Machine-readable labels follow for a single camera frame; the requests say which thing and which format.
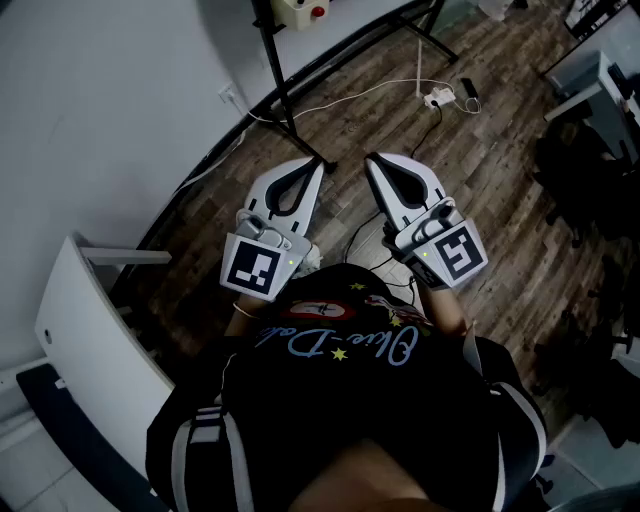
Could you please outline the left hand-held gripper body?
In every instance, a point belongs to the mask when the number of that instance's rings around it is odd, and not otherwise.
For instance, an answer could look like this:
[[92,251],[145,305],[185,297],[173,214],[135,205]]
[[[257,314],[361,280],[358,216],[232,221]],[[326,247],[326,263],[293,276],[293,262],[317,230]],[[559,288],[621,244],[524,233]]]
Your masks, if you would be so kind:
[[226,236],[220,284],[267,302],[275,300],[294,276],[312,244],[302,223],[242,209],[237,227]]

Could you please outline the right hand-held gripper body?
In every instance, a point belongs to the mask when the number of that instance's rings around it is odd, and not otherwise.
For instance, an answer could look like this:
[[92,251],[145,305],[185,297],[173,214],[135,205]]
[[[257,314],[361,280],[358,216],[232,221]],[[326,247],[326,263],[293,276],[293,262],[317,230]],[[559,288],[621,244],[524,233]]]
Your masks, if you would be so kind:
[[401,230],[393,240],[399,261],[428,288],[453,288],[488,263],[475,224],[445,197]]

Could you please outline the person's right hand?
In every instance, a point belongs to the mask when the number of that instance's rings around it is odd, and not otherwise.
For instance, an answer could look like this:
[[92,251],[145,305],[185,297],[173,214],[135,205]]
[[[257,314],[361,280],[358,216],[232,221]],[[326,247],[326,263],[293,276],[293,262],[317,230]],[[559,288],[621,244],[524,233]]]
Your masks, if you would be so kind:
[[403,259],[403,253],[395,244],[397,234],[398,232],[395,228],[386,221],[383,225],[382,245],[390,251],[392,259],[401,262]]

